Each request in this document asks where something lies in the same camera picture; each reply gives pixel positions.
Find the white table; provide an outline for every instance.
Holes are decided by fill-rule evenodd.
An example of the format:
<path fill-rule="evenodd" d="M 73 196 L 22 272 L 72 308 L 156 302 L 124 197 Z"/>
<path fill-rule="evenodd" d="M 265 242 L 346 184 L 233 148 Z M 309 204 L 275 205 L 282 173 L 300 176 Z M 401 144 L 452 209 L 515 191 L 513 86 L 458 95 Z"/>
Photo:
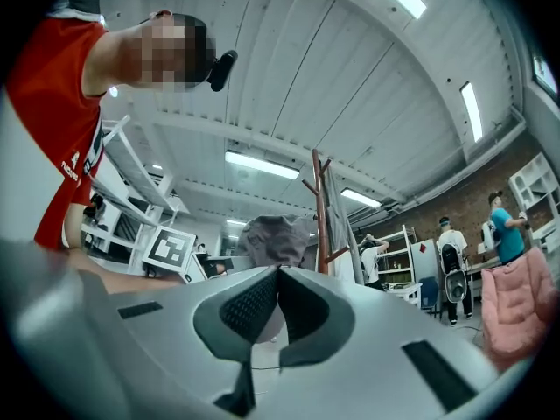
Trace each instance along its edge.
<path fill-rule="evenodd" d="M 422 284 L 410 283 L 406 288 L 399 290 L 388 290 L 388 294 L 393 294 L 398 298 L 406 300 L 409 304 L 416 305 L 417 308 L 422 306 Z"/>

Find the window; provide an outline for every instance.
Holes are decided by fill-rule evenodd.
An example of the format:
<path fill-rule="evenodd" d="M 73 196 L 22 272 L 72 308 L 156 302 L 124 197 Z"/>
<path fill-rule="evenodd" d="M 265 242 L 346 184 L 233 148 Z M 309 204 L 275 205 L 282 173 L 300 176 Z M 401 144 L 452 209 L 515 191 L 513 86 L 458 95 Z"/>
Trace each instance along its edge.
<path fill-rule="evenodd" d="M 558 86 L 549 68 L 541 54 L 533 54 L 533 72 L 535 81 L 541 86 L 554 101 L 558 102 Z"/>

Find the cap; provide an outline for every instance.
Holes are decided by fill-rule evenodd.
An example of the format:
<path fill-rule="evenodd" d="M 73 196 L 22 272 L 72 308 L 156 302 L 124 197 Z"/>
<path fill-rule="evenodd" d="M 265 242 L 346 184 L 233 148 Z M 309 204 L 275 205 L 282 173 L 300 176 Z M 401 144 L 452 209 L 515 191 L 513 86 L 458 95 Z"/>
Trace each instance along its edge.
<path fill-rule="evenodd" d="M 491 192 L 491 193 L 488 195 L 488 204 L 489 204 L 489 205 L 492 205 L 492 203 L 494 202 L 494 200 L 495 200 L 496 198 L 499 198 L 501 195 L 502 195 L 502 192 Z"/>

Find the qr code sign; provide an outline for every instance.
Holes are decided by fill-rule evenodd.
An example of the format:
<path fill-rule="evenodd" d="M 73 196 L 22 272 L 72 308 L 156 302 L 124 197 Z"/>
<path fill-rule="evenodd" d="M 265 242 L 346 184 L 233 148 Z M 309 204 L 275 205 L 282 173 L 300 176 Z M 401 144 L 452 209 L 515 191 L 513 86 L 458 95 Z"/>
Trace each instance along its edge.
<path fill-rule="evenodd" d="M 143 261 L 159 268 L 181 272 L 186 269 L 194 235 L 159 227 L 150 241 Z"/>

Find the person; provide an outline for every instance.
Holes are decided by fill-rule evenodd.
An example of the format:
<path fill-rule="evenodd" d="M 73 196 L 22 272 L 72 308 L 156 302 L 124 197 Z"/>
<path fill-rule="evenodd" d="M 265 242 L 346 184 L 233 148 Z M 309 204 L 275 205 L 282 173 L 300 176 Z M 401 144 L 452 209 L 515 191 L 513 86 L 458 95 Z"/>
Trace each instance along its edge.
<path fill-rule="evenodd" d="M 99 13 L 64 7 L 84 1 L 99 8 L 99 0 L 60 0 L 47 12 L 2 91 L 0 154 L 17 167 L 0 171 L 0 237 L 64 250 L 71 267 L 97 274 L 109 293 L 182 284 L 99 266 L 81 249 L 82 214 L 103 153 L 100 99 L 121 84 L 176 91 L 210 81 L 215 42 L 202 21 L 168 10 L 108 32 Z"/>
<path fill-rule="evenodd" d="M 500 236 L 500 243 L 496 247 L 496 252 L 501 264 L 506 265 L 521 257 L 525 251 L 522 233 L 520 229 L 527 225 L 527 215 L 519 213 L 519 217 L 514 219 L 502 206 L 502 192 L 491 192 L 488 196 L 488 204 L 491 207 L 491 220 Z"/>
<path fill-rule="evenodd" d="M 445 244 L 451 244 L 457 248 L 460 252 L 461 257 L 465 258 L 465 251 L 468 244 L 466 243 L 465 237 L 459 230 L 452 228 L 451 220 L 448 216 L 444 216 L 439 220 L 439 226 L 441 227 L 441 235 L 437 239 L 437 249 L 441 254 L 442 248 Z M 463 261 L 464 269 L 466 269 L 466 260 Z M 463 313 L 466 315 L 467 319 L 473 317 L 473 299 L 471 294 L 471 287 L 468 283 L 468 278 L 466 280 L 466 294 L 463 298 Z M 451 326 L 457 324 L 457 304 L 452 304 L 451 302 L 447 308 L 447 315 L 449 316 L 449 323 Z"/>
<path fill-rule="evenodd" d="M 384 291 L 379 280 L 377 270 L 377 258 L 389 248 L 389 243 L 383 240 L 376 240 L 371 234 L 367 234 L 358 245 L 360 259 L 367 275 L 366 285 L 376 290 Z"/>

